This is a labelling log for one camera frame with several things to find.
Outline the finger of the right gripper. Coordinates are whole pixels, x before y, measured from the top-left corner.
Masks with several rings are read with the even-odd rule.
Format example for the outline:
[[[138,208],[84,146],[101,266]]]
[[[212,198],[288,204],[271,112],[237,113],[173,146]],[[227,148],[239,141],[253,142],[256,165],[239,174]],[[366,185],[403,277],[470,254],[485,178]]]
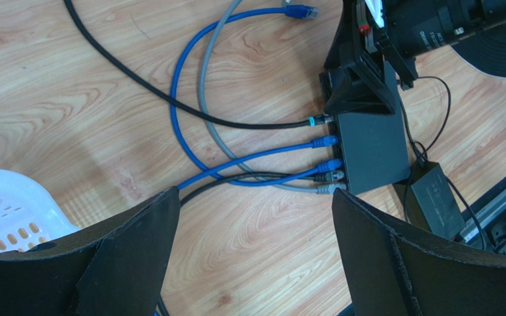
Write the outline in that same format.
[[[356,3],[355,0],[343,0],[343,11],[341,13],[341,19],[337,27],[337,31],[333,38],[333,43],[329,49],[325,63],[323,67],[326,70],[338,68],[341,66],[341,46],[352,39],[353,35],[353,6]]]
[[[340,67],[323,68],[328,89],[325,113],[394,115],[395,97],[386,84],[383,55],[367,52],[355,29],[352,39],[341,46],[340,53]]]

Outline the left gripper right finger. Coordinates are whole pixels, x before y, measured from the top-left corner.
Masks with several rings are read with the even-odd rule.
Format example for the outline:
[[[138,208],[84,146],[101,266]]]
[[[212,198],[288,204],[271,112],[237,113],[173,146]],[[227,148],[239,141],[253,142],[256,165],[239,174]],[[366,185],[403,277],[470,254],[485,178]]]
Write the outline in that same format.
[[[342,189],[333,223],[345,315],[506,315],[506,255],[446,240]]]

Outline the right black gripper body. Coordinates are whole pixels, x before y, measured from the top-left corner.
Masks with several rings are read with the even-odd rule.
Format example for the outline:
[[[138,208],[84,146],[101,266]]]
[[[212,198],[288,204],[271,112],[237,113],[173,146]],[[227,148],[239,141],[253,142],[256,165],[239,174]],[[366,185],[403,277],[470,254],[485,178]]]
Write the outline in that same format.
[[[369,53],[381,53],[404,89],[414,59],[506,23],[506,1],[356,1],[354,23]]]

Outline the black cable teal plug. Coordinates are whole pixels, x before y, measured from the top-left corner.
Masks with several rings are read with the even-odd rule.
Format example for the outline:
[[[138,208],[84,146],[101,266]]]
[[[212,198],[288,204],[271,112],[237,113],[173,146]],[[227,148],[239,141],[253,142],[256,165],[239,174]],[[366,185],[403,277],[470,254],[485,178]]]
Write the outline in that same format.
[[[157,89],[149,82],[141,78],[139,75],[131,71],[128,67],[126,67],[122,62],[116,59],[112,54],[110,54],[103,46],[101,46],[97,40],[89,33],[86,29],[85,25],[81,21],[78,13],[75,10],[75,7],[72,1],[65,1],[64,5],[72,18],[75,26],[78,28],[79,32],[83,35],[83,37],[87,40],[87,42],[97,51],[99,52],[105,59],[107,59],[112,65],[117,67],[121,72],[126,74],[129,78],[133,79],[136,83],[140,84],[142,87],[146,88],[148,91],[152,92],[160,99],[168,102],[170,107],[179,108],[190,115],[203,119],[205,121],[226,126],[229,128],[238,128],[245,130],[279,130],[279,129],[289,129],[289,128],[300,128],[304,126],[317,126],[321,124],[326,124],[332,122],[333,119],[328,115],[316,115],[314,117],[308,117],[304,121],[287,123],[287,124],[245,124],[238,122],[230,122],[227,120],[223,120],[220,118],[212,117],[203,112],[200,112],[180,101],[176,100],[175,97],[169,96],[163,91]],[[295,19],[307,19],[310,17],[314,7],[306,6],[306,5],[289,5],[288,7],[279,7],[279,8],[262,8],[262,9],[254,9],[251,11],[245,11],[242,13],[234,14],[230,16],[227,21],[234,22],[236,20],[240,20],[243,18],[251,17],[251,16],[260,16],[265,14],[284,14],[288,17]]]

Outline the black network switch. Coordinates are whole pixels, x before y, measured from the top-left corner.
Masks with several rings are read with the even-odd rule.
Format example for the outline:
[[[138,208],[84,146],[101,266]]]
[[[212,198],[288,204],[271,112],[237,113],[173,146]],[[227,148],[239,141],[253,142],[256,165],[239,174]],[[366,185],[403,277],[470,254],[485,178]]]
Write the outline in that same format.
[[[393,90],[393,115],[345,113],[335,115],[329,133],[340,141],[333,156],[343,160],[346,191],[357,195],[405,180],[409,176],[405,129],[397,79],[393,67],[385,64],[385,83]]]

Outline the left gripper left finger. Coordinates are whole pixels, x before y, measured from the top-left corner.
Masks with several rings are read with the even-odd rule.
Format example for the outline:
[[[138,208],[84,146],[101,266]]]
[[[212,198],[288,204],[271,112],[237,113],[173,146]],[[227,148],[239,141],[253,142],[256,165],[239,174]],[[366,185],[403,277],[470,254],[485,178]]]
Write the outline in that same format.
[[[32,250],[0,253],[0,315],[153,315],[180,210],[172,187]]]

